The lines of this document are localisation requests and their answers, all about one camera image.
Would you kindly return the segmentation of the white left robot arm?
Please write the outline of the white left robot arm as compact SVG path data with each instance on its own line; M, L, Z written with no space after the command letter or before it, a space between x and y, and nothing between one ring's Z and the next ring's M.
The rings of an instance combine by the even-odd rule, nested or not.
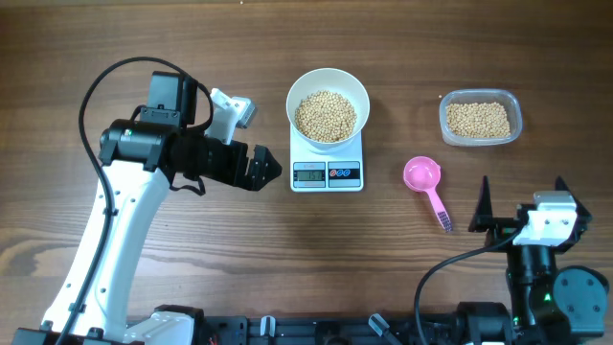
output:
M133 326L127 302L148 229L180 173L190 191L202 180L258 191L280 176L281 165L257 146L253 157L234 140L256 113L251 100L218 89L205 94L212 109L194 126L196 92L189 76L155 72L148 101L128 120L102 133L102 173L90 218L63 287L36 330L18 329L15 344L213 344L216 334L201 309L163 305Z

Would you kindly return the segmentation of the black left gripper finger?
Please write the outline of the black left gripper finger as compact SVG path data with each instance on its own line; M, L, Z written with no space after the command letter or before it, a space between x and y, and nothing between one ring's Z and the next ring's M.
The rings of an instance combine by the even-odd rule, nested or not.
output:
M243 182L243 188L247 191L259 191L281 174L282 166L278 163L251 162Z
M249 168L271 168L276 165L276 160L267 147L255 145L253 157L249 160Z

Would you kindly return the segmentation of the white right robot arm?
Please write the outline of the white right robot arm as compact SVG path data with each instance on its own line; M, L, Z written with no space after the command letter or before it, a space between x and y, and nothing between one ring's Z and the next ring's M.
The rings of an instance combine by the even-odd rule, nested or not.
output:
M604 334L610 285L581 265L560 268L587 230L592 216L562 178L551 191L520 204L513 218L493 214L489 183L482 181L469 231L486 236L484 247L446 259L427 271L415 293L413 314L367 320L276 319L267 315L241 324L247 344L583 344ZM429 277L479 253L507 257L511 306L461 302L450 313L423 313L420 298Z

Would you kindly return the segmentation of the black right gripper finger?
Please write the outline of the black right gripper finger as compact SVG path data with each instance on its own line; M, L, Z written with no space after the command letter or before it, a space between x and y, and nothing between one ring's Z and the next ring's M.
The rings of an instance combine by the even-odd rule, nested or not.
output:
M483 176L479 199L475 209L475 213L468 226L469 232L487 232L493 227L493 213L491 206L491 197L488 177Z
M555 181L555 189L557 191L568 192L576 204L576 212L581 223L590 223L592 215L587 208L579 201L579 199L571 192L570 188L561 176L558 176Z

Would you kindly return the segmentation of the pink plastic scoop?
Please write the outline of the pink plastic scoop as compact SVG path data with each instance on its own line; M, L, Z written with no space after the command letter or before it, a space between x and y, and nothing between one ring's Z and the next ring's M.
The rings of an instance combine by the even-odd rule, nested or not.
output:
M449 233L453 230L453 225L437 193L441 177L441 167L427 156L411 158L403 169L405 185L414 192L425 193L428 196L438 222L443 230Z

